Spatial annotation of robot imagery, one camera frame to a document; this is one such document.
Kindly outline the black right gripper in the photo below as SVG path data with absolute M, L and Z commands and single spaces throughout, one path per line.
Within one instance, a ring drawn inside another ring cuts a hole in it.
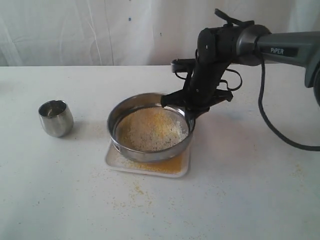
M 161 106 L 177 106 L 186 110 L 186 119 L 196 120 L 210 107 L 223 101 L 230 102 L 230 90 L 217 89 L 230 64 L 228 62 L 200 63 L 193 72 L 187 73 L 181 90 L 161 97 Z

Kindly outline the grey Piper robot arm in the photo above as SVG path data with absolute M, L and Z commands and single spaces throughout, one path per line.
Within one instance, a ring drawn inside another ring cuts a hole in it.
M 183 88 L 161 97 L 162 107 L 182 107 L 195 117 L 210 107 L 233 98 L 231 90 L 220 90 L 224 72 L 231 64 L 258 66 L 264 62 L 305 68 L 304 85 L 320 99 L 320 33 L 270 33 L 263 25 L 224 25 L 205 28 L 197 38 L 194 59 L 172 61 L 175 72 L 186 72 Z

